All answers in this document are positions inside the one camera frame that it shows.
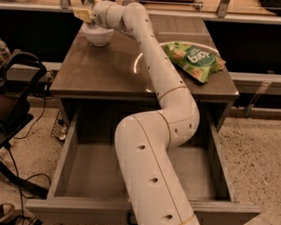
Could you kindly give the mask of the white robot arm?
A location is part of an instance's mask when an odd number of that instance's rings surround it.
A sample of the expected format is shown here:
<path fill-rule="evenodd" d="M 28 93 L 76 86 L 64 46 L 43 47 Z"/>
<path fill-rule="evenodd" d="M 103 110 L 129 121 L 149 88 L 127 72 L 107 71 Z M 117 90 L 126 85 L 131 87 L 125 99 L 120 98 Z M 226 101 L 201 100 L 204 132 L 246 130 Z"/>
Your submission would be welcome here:
<path fill-rule="evenodd" d="M 107 0 L 73 12 L 78 19 L 136 39 L 161 107 L 124 118 L 115 131 L 117 160 L 138 225 L 200 225 L 167 155 L 192 138 L 200 113 L 153 34 L 149 14 L 140 3 L 120 6 Z"/>

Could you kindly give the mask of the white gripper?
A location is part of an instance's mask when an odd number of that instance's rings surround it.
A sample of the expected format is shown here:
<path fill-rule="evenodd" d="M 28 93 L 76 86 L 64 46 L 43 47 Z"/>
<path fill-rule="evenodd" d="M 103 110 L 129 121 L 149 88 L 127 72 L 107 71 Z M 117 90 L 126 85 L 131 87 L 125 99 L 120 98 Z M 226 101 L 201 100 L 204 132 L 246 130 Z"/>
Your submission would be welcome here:
<path fill-rule="evenodd" d="M 89 1 L 90 7 L 93 7 L 93 15 L 96 24 L 103 28 L 114 28 L 115 21 L 112 17 L 112 7 L 116 5 L 112 1 Z M 91 23 L 93 20 L 92 10 L 86 6 L 76 6 L 73 8 L 76 18 Z"/>

